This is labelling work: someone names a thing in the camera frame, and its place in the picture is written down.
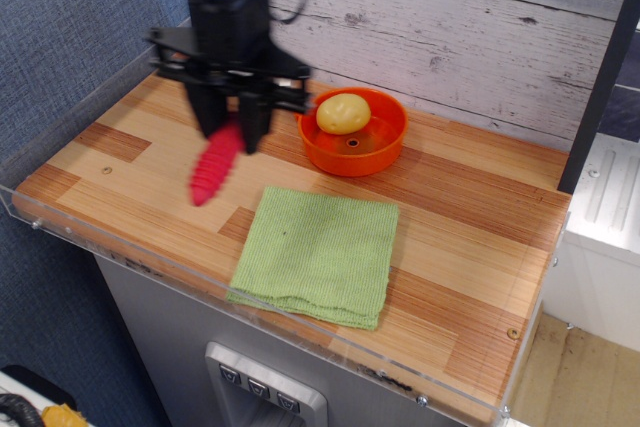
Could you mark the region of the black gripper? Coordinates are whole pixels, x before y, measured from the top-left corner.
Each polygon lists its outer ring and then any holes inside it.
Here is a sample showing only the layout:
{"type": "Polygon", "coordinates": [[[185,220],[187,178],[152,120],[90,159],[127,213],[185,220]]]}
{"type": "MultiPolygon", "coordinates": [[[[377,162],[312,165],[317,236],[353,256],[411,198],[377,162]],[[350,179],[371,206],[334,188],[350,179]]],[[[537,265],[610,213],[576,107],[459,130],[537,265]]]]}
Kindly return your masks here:
{"type": "Polygon", "coordinates": [[[227,96],[239,96],[245,152],[270,131],[272,108],[304,113],[311,69],[271,39],[269,0],[188,0],[189,27],[153,28],[152,65],[186,85],[205,138],[229,118],[227,96]]]}

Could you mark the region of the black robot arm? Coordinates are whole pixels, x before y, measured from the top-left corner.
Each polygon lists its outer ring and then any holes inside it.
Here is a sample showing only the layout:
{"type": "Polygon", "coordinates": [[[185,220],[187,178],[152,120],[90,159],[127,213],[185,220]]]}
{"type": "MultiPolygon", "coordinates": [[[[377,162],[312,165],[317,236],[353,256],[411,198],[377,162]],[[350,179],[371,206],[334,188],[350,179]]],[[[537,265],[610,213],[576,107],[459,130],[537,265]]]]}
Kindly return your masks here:
{"type": "MultiPolygon", "coordinates": [[[[285,23],[302,13],[307,0],[285,23]]],[[[311,68],[277,46],[269,0],[188,0],[188,27],[155,27],[148,40],[159,76],[182,83],[205,136],[229,118],[227,101],[239,101],[238,122],[245,151],[257,151],[269,133],[275,109],[305,113],[311,68]]]]}

